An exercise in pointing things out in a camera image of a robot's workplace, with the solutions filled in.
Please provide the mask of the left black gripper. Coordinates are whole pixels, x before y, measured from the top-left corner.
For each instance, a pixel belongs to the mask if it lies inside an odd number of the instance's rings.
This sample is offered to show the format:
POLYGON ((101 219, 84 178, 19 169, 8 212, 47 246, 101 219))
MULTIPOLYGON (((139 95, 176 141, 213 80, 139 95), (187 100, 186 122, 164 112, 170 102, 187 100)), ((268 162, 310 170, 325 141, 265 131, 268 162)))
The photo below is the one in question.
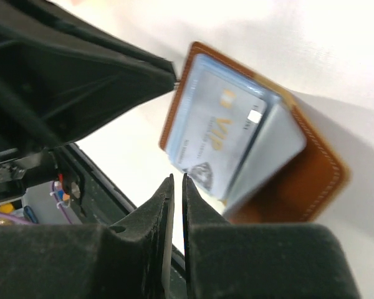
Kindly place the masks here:
POLYGON ((67 147, 175 81, 168 60, 49 1, 0 1, 0 200, 50 184, 82 222, 67 147))

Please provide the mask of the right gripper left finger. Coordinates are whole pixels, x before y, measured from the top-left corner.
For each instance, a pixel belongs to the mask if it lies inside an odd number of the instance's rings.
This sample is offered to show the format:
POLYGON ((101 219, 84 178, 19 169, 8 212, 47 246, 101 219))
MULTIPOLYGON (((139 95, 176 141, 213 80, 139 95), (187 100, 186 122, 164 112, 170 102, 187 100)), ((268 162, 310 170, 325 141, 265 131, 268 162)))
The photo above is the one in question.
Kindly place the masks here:
POLYGON ((0 225, 0 298, 166 298, 174 179, 105 227, 0 225))

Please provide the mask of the brown leather card holder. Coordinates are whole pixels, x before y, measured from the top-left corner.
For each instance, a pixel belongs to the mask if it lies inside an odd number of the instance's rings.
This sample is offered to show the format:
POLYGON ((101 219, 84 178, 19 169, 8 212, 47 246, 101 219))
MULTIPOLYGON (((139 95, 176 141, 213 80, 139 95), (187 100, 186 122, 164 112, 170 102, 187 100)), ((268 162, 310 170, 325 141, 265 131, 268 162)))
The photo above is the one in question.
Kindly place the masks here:
POLYGON ((184 128, 191 106, 188 97, 203 68, 258 85, 267 103, 225 198, 213 196, 222 202, 223 216, 233 223, 314 220, 350 180, 348 166, 291 92, 200 42, 189 48, 159 143, 171 164, 179 145, 177 133, 184 128))

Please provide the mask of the silver VIP credit card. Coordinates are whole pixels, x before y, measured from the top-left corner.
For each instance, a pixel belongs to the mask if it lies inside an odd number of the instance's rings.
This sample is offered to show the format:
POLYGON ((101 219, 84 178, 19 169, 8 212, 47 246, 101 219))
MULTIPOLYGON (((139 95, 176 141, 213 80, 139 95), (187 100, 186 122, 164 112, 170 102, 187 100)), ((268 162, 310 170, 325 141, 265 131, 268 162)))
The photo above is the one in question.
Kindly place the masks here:
POLYGON ((179 145, 171 157, 210 195, 223 199, 267 108, 265 91, 240 76, 199 71, 179 145))

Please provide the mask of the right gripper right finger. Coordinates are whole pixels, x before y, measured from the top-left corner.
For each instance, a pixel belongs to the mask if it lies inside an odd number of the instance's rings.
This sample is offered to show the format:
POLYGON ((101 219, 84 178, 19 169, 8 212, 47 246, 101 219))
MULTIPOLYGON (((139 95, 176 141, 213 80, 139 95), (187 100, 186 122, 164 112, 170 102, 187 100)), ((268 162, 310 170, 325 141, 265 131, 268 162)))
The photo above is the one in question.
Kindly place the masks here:
POLYGON ((182 183, 190 298, 359 298, 340 242, 318 224, 230 224, 182 183))

